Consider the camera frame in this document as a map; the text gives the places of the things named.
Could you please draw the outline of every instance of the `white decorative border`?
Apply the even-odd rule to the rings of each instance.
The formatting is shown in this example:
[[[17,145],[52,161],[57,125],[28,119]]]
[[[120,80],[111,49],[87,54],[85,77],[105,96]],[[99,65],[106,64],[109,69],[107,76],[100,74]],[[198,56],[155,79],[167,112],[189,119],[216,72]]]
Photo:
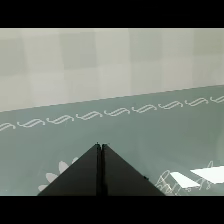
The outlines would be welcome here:
[[[209,98],[211,102],[214,102],[214,103],[222,103],[224,102],[224,96],[221,96],[217,99],[213,99],[212,97]],[[107,112],[106,110],[104,110],[103,114],[102,113],[99,113],[97,111],[92,111],[88,114],[85,114],[83,116],[79,116],[78,114],[76,114],[76,118],[78,119],[82,119],[84,121],[86,120],[89,120],[89,119],[92,119],[96,116],[99,116],[99,117],[103,117],[104,115],[107,115],[107,116],[112,116],[112,117],[116,117],[122,113],[127,113],[127,114],[130,114],[131,112],[136,112],[136,113],[145,113],[146,111],[148,110],[158,110],[159,108],[160,109],[164,109],[164,110],[170,110],[170,109],[173,109],[174,107],[184,107],[184,105],[188,105],[188,106],[191,106],[191,107],[195,107],[195,106],[198,106],[199,104],[209,104],[209,100],[205,99],[205,98],[198,98],[192,102],[188,102],[187,100],[184,101],[184,103],[181,103],[179,101],[173,101],[167,105],[161,105],[161,104],[158,104],[158,106],[154,106],[154,105],[151,105],[151,104],[148,104],[148,105],[145,105],[139,109],[135,109],[134,107],[131,107],[131,110],[128,110],[126,108],[119,108],[115,111],[112,111],[112,112]],[[62,117],[59,117],[55,120],[50,120],[50,118],[46,118],[46,121],[48,123],[52,123],[52,124],[61,124],[65,121],[68,121],[68,120],[71,120],[71,121],[75,121],[75,118],[74,117],[71,117],[69,115],[64,115]],[[39,124],[42,124],[42,125],[46,125],[46,121],[43,121],[43,120],[40,120],[40,119],[33,119],[25,124],[20,124],[20,122],[17,122],[17,126],[19,127],[24,127],[24,128],[32,128],[36,125],[39,125]],[[4,124],[1,124],[0,125],[0,131],[4,131],[5,129],[7,128],[13,128],[13,129],[16,129],[16,126],[13,125],[13,124],[10,124],[10,123],[4,123]]]

